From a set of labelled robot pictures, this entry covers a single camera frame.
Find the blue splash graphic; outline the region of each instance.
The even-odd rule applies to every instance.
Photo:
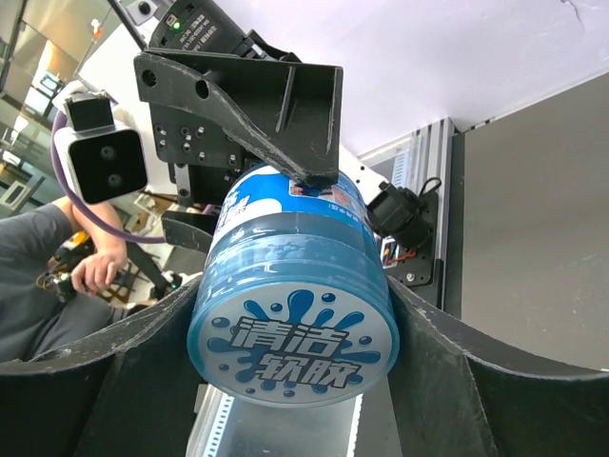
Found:
[[[322,300],[325,303],[332,303],[336,300],[336,296],[333,293],[326,293],[322,296]],[[313,303],[315,301],[315,295],[311,290],[307,289],[299,289],[295,290],[289,294],[287,297],[287,308],[289,311],[289,315],[287,320],[285,321],[287,324],[299,325],[304,317],[311,310]],[[279,303],[274,303],[270,306],[270,310],[273,312],[280,312],[284,308],[283,305]],[[263,308],[253,300],[247,300],[244,302],[244,309],[249,312],[254,318],[261,321],[269,321],[270,318],[263,310]],[[327,322],[329,322],[335,316],[335,310],[330,308],[322,309],[317,316],[315,316],[315,320],[312,324],[312,327],[321,328]],[[348,328],[352,328],[357,326],[361,322],[363,322],[365,316],[363,313],[359,311],[353,311],[348,313],[343,319],[339,321],[333,328],[336,330],[347,330]],[[225,317],[219,317],[214,319],[211,324],[216,328],[227,328],[230,326],[230,321]],[[229,329],[229,332],[232,335],[235,335],[238,331],[236,326],[233,326]],[[367,346],[372,343],[372,338],[370,336],[363,336],[358,340],[358,343],[362,346]],[[262,370],[265,366],[260,365],[260,361],[263,356],[268,352],[267,347],[257,347],[257,348],[234,348],[230,345],[229,339],[225,338],[210,338],[207,341],[207,347],[210,351],[216,353],[229,353],[229,352],[246,352],[247,355],[239,357],[237,362],[241,365],[249,365],[248,368],[238,371],[235,374],[235,379],[242,383],[247,384],[253,381],[257,374],[256,371]],[[346,352],[348,349],[353,347],[353,342],[349,340],[343,341],[343,343],[337,349],[337,352],[332,357],[337,361],[349,361],[359,364],[376,364],[381,360],[381,354],[378,351],[374,350],[365,350],[358,352]],[[226,364],[222,364],[219,366],[221,370],[228,370],[229,367]],[[359,374],[350,374],[347,376],[347,383],[350,385],[357,385],[363,382],[363,377]],[[284,391],[284,396],[291,398],[296,395],[296,392],[292,390],[297,386],[296,383],[292,382],[284,382],[284,387],[286,390]],[[263,380],[260,384],[260,387],[264,391],[272,391],[277,387],[277,381]],[[311,386],[311,389],[318,394],[325,394],[328,392],[327,386]],[[248,395],[253,395],[256,393],[256,389],[252,387],[248,387],[246,389],[246,393]]]
[[[211,321],[211,324],[216,328],[224,328],[230,325],[230,321],[225,317],[217,317]]]

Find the camera lens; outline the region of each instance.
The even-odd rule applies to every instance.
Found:
[[[112,146],[104,146],[100,153],[104,160],[113,160],[116,158],[116,149]]]
[[[108,184],[112,188],[118,188],[123,183],[123,178],[118,174],[111,174],[108,178]]]

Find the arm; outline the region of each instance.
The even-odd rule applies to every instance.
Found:
[[[106,233],[93,224],[68,198],[53,203],[69,219],[72,232],[85,230],[93,240],[97,251],[83,260],[71,273],[72,284],[79,292],[88,291],[91,295],[107,288],[116,272],[127,262],[127,245],[124,240]],[[89,207],[98,217],[111,226],[122,229],[118,214],[110,203]]]

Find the person's finger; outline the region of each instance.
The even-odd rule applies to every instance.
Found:
[[[106,288],[106,276],[108,274],[108,267],[110,264],[109,259],[99,259],[97,265],[95,265],[95,275],[93,281],[97,291],[104,290]]]
[[[118,267],[116,266],[116,264],[114,262],[110,262],[106,273],[106,287],[109,287],[109,285],[112,284],[112,281],[114,281],[114,277],[116,276],[117,272]]]
[[[85,264],[82,262],[78,264],[76,268],[72,270],[70,276],[72,279],[72,286],[74,287],[74,290],[76,290],[77,292],[85,293],[85,286],[83,285],[83,279],[85,277]]]
[[[93,263],[90,263],[87,265],[87,270],[85,271],[85,284],[87,285],[89,295],[95,295],[99,291],[97,285],[95,284],[96,270],[97,266]]]

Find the white panel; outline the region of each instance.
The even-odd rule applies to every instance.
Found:
[[[307,62],[344,67],[356,154],[450,117],[459,129],[609,70],[603,0],[216,0]]]

